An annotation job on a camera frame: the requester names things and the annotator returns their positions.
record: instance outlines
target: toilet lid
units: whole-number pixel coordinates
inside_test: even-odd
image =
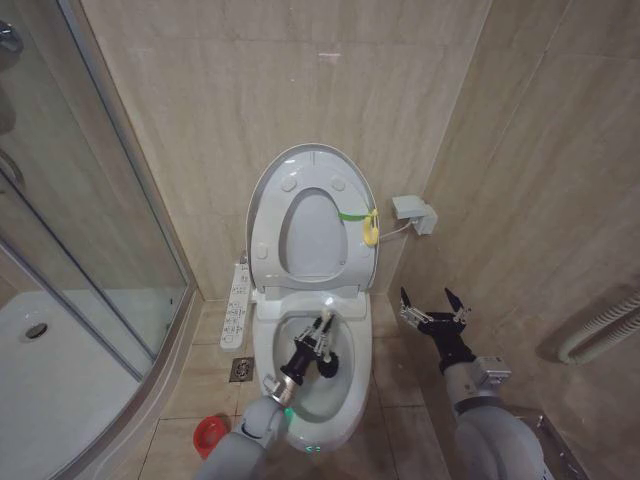
[[[254,190],[247,215],[247,247],[255,286],[327,290],[367,289],[377,246],[364,243],[362,221],[338,213],[367,214],[371,189],[340,151],[308,144],[282,153]]]

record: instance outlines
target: flexible hose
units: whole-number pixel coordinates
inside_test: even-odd
[[[407,228],[409,228],[411,225],[413,225],[413,221],[409,220],[407,223],[405,223],[402,227],[400,227],[397,230],[394,230],[392,232],[389,233],[385,233],[384,235],[380,235],[380,240],[384,240],[385,238],[389,238],[391,235],[395,235],[396,233],[400,233],[403,230],[406,230]]]
[[[571,354],[580,344],[591,338],[603,328],[620,320],[625,315],[640,309],[640,291],[634,293],[622,302],[596,315],[589,320],[578,332],[567,338],[558,349],[558,359],[568,365],[582,365],[593,360],[602,352],[621,342],[636,330],[640,329],[640,311],[635,312],[614,326],[604,338],[597,340],[580,353]]]

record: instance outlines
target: green strap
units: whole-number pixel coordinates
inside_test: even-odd
[[[338,212],[338,217],[340,217],[340,220],[344,220],[345,222],[360,222],[361,220],[364,220],[365,218],[367,218],[369,215],[349,215],[348,213],[342,213],[342,212]]]

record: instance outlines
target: red bucket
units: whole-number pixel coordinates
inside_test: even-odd
[[[220,417],[207,417],[202,420],[193,432],[193,446],[200,457],[205,460],[229,429]]]

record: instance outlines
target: shower drain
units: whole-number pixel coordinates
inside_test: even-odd
[[[234,358],[231,363],[229,382],[250,382],[253,380],[253,357]]]
[[[27,342],[31,342],[33,340],[37,340],[42,335],[47,333],[48,329],[49,329],[49,325],[47,325],[46,323],[38,323],[37,325],[29,327],[27,329],[27,331],[24,332],[24,339]]]

